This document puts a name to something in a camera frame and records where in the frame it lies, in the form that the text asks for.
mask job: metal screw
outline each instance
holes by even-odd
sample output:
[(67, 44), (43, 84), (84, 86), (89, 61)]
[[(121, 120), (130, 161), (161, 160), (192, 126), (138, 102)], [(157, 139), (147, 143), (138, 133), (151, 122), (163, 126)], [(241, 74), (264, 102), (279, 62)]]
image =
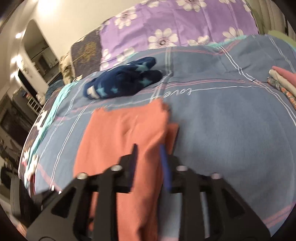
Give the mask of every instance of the metal screw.
[(88, 177), (88, 175), (85, 172), (81, 172), (77, 175), (77, 179), (84, 180)]
[(211, 178), (212, 179), (221, 179), (222, 175), (220, 173), (214, 172), (214, 173), (211, 174)]
[(186, 171), (188, 171), (188, 167), (186, 167), (186, 166), (177, 166), (176, 169), (179, 172), (186, 172)]
[(111, 171), (118, 172), (122, 169), (121, 165), (114, 165), (111, 167)]

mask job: orange towel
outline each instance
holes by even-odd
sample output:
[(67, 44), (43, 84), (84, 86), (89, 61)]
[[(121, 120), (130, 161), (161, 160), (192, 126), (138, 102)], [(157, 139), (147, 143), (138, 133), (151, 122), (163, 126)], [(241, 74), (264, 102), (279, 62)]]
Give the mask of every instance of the orange towel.
[[(159, 145), (171, 153), (178, 125), (169, 124), (168, 106), (161, 99), (150, 104), (113, 111), (97, 109), (84, 132), (73, 175), (102, 173), (138, 145), (132, 192), (117, 194), (119, 241), (157, 240), (157, 199), (163, 177)], [(97, 196), (91, 205), (95, 214)]]

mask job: gray patterned pillowcase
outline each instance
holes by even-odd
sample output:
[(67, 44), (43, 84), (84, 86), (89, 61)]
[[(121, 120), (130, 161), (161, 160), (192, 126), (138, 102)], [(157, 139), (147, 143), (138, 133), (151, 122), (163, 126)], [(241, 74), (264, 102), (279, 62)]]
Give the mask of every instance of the gray patterned pillowcase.
[(102, 57), (99, 30), (95, 29), (74, 43), (70, 50), (75, 78), (100, 71)]

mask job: bed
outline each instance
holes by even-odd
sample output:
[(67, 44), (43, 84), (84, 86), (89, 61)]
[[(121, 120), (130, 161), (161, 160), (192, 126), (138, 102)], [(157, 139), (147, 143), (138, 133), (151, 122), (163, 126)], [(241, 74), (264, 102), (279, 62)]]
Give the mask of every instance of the bed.
[[(295, 205), (296, 111), (267, 78), (274, 65), (295, 73), (296, 55), (286, 42), (258, 35), (251, 5), (244, 0), (142, 1), (73, 44), (72, 75), (81, 80), (38, 147), (28, 191), (52, 186), (60, 191), (72, 180), (76, 152), (96, 108), (140, 106), (162, 97), (180, 125), (174, 155), (197, 173), (222, 173), (275, 234)], [(91, 101), (83, 96), (83, 85), (103, 71), (145, 56), (155, 57), (153, 69), (164, 73), (159, 83), (129, 97)], [(58, 93), (28, 135), (19, 166), (22, 180), (25, 156)], [(162, 191), (161, 239), (177, 240), (180, 204), (180, 195)]]

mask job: folded clothes stack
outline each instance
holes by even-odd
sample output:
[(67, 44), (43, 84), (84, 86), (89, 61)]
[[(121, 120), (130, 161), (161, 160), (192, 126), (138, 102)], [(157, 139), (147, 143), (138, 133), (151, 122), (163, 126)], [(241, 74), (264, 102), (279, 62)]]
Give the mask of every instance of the folded clothes stack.
[(269, 74), (271, 77), (268, 78), (267, 82), (284, 93), (296, 110), (296, 74), (276, 66), (272, 67)]

